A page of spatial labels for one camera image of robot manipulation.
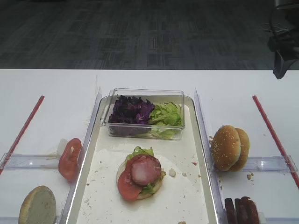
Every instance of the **bun bottom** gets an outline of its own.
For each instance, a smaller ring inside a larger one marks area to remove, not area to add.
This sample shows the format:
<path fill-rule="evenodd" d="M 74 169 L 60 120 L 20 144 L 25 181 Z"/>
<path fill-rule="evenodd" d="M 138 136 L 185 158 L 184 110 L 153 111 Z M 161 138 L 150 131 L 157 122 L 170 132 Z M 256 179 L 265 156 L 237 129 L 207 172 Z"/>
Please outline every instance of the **bun bottom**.
<path fill-rule="evenodd" d="M 126 169 L 126 165 L 125 165 L 125 161 L 124 161 L 118 167 L 118 170 L 117 170 L 117 173 L 116 173 L 116 185 L 117 185 L 118 179 L 120 178 L 122 172 L 125 171 L 125 169 Z M 160 189 L 160 187 L 162 186 L 162 181 L 163 180 L 156 182 L 156 184 L 153 188 L 153 190 L 155 192 L 157 192 Z M 148 193 L 148 194 L 139 194 L 138 197 L 137 197 L 137 200 L 142 200 L 142 199 L 145 199 L 145 198 L 148 198 L 148 197 L 151 197 L 151 196 L 153 196 L 153 194 L 150 194 L 150 193 Z"/>

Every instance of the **hamburger bun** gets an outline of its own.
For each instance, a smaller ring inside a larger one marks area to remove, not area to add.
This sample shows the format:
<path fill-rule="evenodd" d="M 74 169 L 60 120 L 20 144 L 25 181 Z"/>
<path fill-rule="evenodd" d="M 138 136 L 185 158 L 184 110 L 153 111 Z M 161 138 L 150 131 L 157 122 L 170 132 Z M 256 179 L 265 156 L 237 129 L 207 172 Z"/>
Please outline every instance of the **hamburger bun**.
<path fill-rule="evenodd" d="M 117 170 L 117 173 L 116 173 L 116 184 L 118 182 L 118 179 L 120 178 L 120 175 L 122 174 L 123 171 L 125 171 L 126 169 L 126 165 L 125 165 L 125 161 L 118 167 L 118 170 Z M 162 185 L 162 181 L 163 180 L 159 180 L 156 182 L 155 186 L 153 187 L 153 190 L 155 192 L 157 192 L 161 185 Z M 139 194 L 138 197 L 137 197 L 137 200 L 142 200 L 142 199 L 145 199 L 145 198 L 148 198 L 152 196 L 152 194 L 148 193 L 148 194 Z"/>
<path fill-rule="evenodd" d="M 24 199 L 18 224 L 53 224 L 56 218 L 56 201 L 46 186 L 34 188 Z"/>
<path fill-rule="evenodd" d="M 212 155 L 220 171 L 239 171 L 247 161 L 250 143 L 245 131 L 225 125 L 216 132 L 212 144 Z"/>

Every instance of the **white table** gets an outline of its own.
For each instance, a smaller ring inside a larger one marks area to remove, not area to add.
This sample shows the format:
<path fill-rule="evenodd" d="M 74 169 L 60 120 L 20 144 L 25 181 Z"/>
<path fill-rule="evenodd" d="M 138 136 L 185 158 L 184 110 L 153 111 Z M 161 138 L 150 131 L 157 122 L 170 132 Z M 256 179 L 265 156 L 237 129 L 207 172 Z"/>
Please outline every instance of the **white table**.
<path fill-rule="evenodd" d="M 285 150 L 298 165 L 298 85 L 298 71 L 289 71 L 277 80 L 272 71 L 248 70 L 0 70 L 0 134 L 4 136 L 0 155 L 9 150 L 41 95 L 45 100 L 15 153 L 53 153 L 62 136 L 83 140 L 99 87 L 103 96 L 122 87 L 183 90 L 190 97 L 197 88 L 211 133 L 223 122 L 232 124 L 256 139 L 251 142 L 250 156 L 280 155 L 251 98 L 257 95 Z M 290 197 L 299 197 L 292 180 L 287 181 L 287 187 Z M 271 193 L 278 190 L 273 186 Z M 283 203 L 298 207 L 292 201 Z"/>

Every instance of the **tomato slice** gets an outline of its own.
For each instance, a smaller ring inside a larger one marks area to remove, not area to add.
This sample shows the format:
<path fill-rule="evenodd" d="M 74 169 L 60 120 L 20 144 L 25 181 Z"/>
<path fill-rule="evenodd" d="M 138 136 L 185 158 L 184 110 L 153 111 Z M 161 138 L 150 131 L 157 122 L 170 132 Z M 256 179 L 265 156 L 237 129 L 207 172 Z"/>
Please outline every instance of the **tomato slice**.
<path fill-rule="evenodd" d="M 78 172 L 77 159 L 81 151 L 82 144 L 80 139 L 70 140 L 60 157 L 58 170 L 60 174 L 68 181 L 72 181 Z"/>
<path fill-rule="evenodd" d="M 126 170 L 123 171 L 120 178 L 118 178 L 117 188 L 121 196 L 127 201 L 136 200 L 142 191 L 142 186 L 135 184 L 131 179 L 131 173 Z"/>

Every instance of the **white tray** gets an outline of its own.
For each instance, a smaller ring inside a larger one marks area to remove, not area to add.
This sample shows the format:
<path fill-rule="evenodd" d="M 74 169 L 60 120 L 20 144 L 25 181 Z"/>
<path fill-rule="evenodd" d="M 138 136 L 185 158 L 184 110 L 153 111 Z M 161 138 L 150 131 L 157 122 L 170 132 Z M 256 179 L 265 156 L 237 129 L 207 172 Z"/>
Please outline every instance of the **white tray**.
<path fill-rule="evenodd" d="M 105 128 L 100 129 L 105 101 L 100 104 L 68 223 L 77 218 L 77 223 L 89 224 L 216 223 L 192 99 L 185 98 L 185 130 L 179 141 L 109 136 Z M 116 172 L 136 146 L 153 147 L 167 174 L 154 196 L 128 203 L 118 192 Z M 168 175 L 170 168 L 177 172 L 174 178 Z"/>

